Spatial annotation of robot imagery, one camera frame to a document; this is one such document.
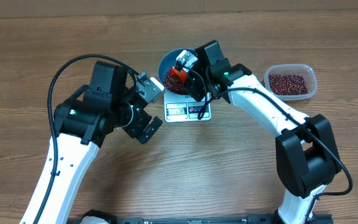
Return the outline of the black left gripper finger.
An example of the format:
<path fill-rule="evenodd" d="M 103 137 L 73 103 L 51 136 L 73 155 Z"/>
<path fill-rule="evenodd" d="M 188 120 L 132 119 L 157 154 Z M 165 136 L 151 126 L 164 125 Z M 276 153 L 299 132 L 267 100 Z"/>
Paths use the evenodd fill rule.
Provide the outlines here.
<path fill-rule="evenodd" d="M 154 91 L 150 89 L 136 90 L 134 103 L 137 105 L 147 105 L 154 100 Z"/>
<path fill-rule="evenodd" d="M 163 124 L 162 120 L 158 116 L 156 116 L 138 135 L 137 140 L 141 144 L 147 143 L 152 138 L 152 136 L 157 132 L 158 128 L 161 127 L 162 124 Z"/>

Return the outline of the red measuring scoop blue handle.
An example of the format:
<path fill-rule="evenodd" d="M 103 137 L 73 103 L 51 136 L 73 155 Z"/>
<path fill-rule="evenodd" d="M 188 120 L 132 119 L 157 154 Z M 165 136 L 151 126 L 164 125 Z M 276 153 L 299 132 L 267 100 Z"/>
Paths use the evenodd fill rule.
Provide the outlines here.
<path fill-rule="evenodd" d="M 177 70 L 174 66 L 170 67 L 168 70 L 171 74 L 171 76 L 173 77 L 177 77 L 181 84 L 184 85 L 188 79 L 188 74 L 184 71 L 184 69 L 182 70 Z"/>

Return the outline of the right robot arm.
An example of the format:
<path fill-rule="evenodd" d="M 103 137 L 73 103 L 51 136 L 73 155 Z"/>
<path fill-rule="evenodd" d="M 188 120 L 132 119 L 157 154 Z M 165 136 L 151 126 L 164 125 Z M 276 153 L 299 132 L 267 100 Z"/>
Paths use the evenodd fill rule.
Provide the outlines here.
<path fill-rule="evenodd" d="M 276 168 L 286 188 L 273 223 L 331 223 L 313 213 L 325 188 L 344 170 L 330 122 L 288 106 L 243 64 L 231 65 L 215 40 L 175 60 L 186 91 L 196 101 L 210 93 L 253 117 L 275 140 Z"/>

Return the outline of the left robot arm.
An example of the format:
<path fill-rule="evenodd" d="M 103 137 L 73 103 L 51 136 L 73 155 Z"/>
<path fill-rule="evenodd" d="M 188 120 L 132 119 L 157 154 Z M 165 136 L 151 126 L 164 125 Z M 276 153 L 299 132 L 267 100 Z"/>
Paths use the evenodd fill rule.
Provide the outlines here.
<path fill-rule="evenodd" d="M 164 91 L 145 72 L 97 61 L 89 84 L 48 109 L 52 137 L 47 159 L 21 223 L 66 223 L 105 137 L 119 128 L 147 143 L 162 121 L 144 109 Z"/>

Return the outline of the red beans in bowl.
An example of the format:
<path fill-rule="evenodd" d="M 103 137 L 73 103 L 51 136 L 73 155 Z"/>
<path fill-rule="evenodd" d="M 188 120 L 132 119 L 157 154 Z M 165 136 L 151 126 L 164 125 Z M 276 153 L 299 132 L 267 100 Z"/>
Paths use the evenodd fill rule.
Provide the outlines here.
<path fill-rule="evenodd" d="M 180 77 L 176 73 L 167 71 L 163 80 L 163 84 L 165 85 L 165 88 L 172 93 L 178 95 L 187 94 L 184 84 L 182 84 Z"/>

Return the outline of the white kitchen scale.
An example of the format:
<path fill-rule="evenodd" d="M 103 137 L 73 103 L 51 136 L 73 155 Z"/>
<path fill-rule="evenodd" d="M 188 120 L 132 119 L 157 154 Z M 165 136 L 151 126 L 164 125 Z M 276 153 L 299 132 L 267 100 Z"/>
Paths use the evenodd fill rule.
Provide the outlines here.
<path fill-rule="evenodd" d="M 203 118 L 198 119 L 200 109 L 209 99 L 210 95 L 198 102 L 190 95 L 178 95 L 166 90 L 163 96 L 165 121 L 167 123 L 209 121 L 211 119 L 211 105 L 207 106 Z"/>

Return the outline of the blue bowl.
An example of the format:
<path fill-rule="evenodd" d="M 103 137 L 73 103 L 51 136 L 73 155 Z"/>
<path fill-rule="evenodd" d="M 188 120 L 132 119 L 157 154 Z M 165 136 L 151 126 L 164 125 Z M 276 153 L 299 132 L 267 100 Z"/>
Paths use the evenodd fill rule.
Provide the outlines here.
<path fill-rule="evenodd" d="M 196 52 L 194 49 L 189 49 L 189 48 L 179 48 L 179 49 L 175 49 L 170 51 L 168 54 L 166 54 L 163 59 L 161 60 L 159 66 L 158 66 L 158 78 L 160 83 L 165 87 L 165 91 L 171 95 L 173 95 L 174 97 L 177 98 L 191 98 L 190 95 L 182 95 L 182 94 L 177 94 L 175 92 L 170 91 L 165 84 L 165 76 L 167 74 L 167 72 L 169 71 L 169 69 L 175 64 L 177 57 L 184 51 L 189 51 L 191 54 L 196 55 Z"/>

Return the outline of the clear plastic container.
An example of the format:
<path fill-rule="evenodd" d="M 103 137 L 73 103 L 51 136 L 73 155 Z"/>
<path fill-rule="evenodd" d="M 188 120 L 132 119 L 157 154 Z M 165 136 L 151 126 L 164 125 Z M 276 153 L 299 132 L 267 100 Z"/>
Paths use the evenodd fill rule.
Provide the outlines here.
<path fill-rule="evenodd" d="M 282 101 L 305 100 L 318 90 L 314 70 L 300 63 L 270 67 L 264 75 L 264 86 Z"/>

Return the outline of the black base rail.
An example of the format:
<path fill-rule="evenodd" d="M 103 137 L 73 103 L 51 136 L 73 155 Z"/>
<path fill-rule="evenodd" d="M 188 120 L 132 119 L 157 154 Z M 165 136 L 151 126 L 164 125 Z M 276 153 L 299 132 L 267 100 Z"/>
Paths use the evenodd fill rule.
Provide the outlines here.
<path fill-rule="evenodd" d="M 210 218 L 118 218 L 100 210 L 89 210 L 81 218 L 68 220 L 69 224 L 102 223 L 102 224 L 274 224 L 284 223 L 278 212 L 253 214 L 244 217 L 210 217 Z"/>

